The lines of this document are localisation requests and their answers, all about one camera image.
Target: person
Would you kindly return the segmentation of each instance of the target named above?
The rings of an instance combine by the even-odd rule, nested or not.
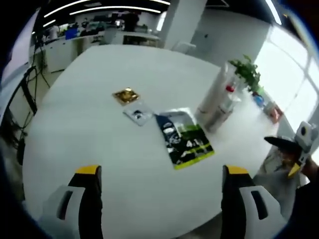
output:
[[[140,18],[135,12],[129,12],[124,15],[124,31],[135,31]]]
[[[88,24],[89,24],[89,21],[88,21],[88,18],[84,18],[84,21],[82,22],[82,27],[84,28],[84,29],[86,29],[86,27],[88,26]]]
[[[282,151],[283,157],[292,163],[297,162],[299,153],[288,153]],[[310,183],[296,190],[295,203],[292,215],[287,225],[275,237],[285,238],[317,238],[318,216],[319,216],[319,167],[309,157],[303,167],[303,173]]]

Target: black cable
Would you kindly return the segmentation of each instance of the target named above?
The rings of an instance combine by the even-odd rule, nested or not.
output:
[[[36,36],[34,36],[34,50],[33,50],[33,59],[32,59],[32,64],[31,64],[31,66],[33,66],[33,64],[34,64],[34,61],[35,61],[35,51],[36,51],[36,49],[37,49],[37,46],[36,46],[36,43],[37,43],[37,41],[36,41]]]
[[[41,64],[42,64],[42,66],[43,67],[41,67],[41,69],[40,69],[40,74],[41,74],[41,76],[42,76],[42,78],[43,78],[43,80],[46,82],[46,84],[48,85],[48,87],[50,88],[50,85],[49,85],[49,83],[46,81],[46,78],[44,77],[44,75],[43,75],[43,68],[44,68],[44,54],[43,54],[43,50],[42,50],[42,47],[41,47],[41,45],[40,45],[40,50],[41,50]]]
[[[31,116],[30,120],[28,120],[29,116],[31,116],[31,111],[29,111],[28,115],[26,116],[25,118],[25,121],[24,121],[24,124],[23,124],[23,127],[20,128],[21,130],[21,134],[20,134],[20,139],[19,141],[22,140],[22,138],[26,137],[27,136],[27,132],[25,132],[24,130],[26,129],[26,127],[31,123],[33,117]]]
[[[15,117],[13,116],[11,111],[10,111],[10,114],[11,114],[11,118],[12,118],[12,120],[11,120],[12,124],[14,124],[16,126],[16,128],[19,129],[19,130],[24,130],[30,124],[30,122],[32,120],[32,117],[31,117],[30,120],[27,121],[29,119],[29,116],[31,115],[31,111],[29,111],[27,116],[26,116],[26,118],[25,118],[25,120],[24,120],[23,126],[21,127],[18,124],[17,120],[15,119]]]
[[[19,145],[19,140],[15,136],[18,130],[21,130],[21,127],[15,122],[12,112],[7,109],[0,125],[0,135],[8,145],[11,145],[15,149]]]
[[[35,70],[35,88],[34,88],[34,103],[36,104],[36,89],[37,89],[37,85],[38,85],[38,72],[36,70],[36,68],[34,68]]]

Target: white table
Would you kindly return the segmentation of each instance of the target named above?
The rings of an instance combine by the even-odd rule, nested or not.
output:
[[[174,170],[155,119],[143,127],[123,115],[111,93],[132,87],[156,112],[195,111],[219,68],[169,50],[93,46],[57,79],[38,109],[23,163],[26,205],[42,203],[84,165],[102,166],[105,238],[164,239],[182,235],[220,212],[222,166],[255,175],[277,127],[245,97],[214,135],[216,154]]]

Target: green plant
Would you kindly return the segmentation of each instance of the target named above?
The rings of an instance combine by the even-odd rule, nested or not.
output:
[[[231,60],[229,63],[237,68],[235,74],[239,78],[244,78],[245,83],[249,86],[248,90],[255,92],[259,89],[260,73],[256,71],[258,66],[252,63],[249,56],[244,55],[244,58],[246,62]]]

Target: ceiling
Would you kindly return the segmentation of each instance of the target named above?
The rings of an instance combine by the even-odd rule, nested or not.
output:
[[[40,15],[44,16],[49,12],[56,10],[57,8],[64,6],[66,4],[75,2],[77,0],[51,0],[49,4],[44,6],[41,9]],[[159,3],[152,0],[90,0],[82,3],[78,3],[67,8],[64,8],[46,18],[39,19],[39,25],[43,25],[51,20],[56,20],[57,24],[64,24],[69,22],[72,19],[72,16],[69,14],[74,11],[83,10],[95,6],[85,6],[88,4],[100,3],[100,6],[112,6],[112,5],[124,5],[124,6],[137,6],[159,10],[160,12],[166,11],[168,5]],[[220,9],[227,10],[232,12],[237,12],[245,14],[262,21],[273,23],[274,18],[272,13],[266,4],[265,0],[207,0],[208,9]],[[294,28],[292,27],[290,21],[280,14],[283,27],[287,28],[289,31],[297,34]]]

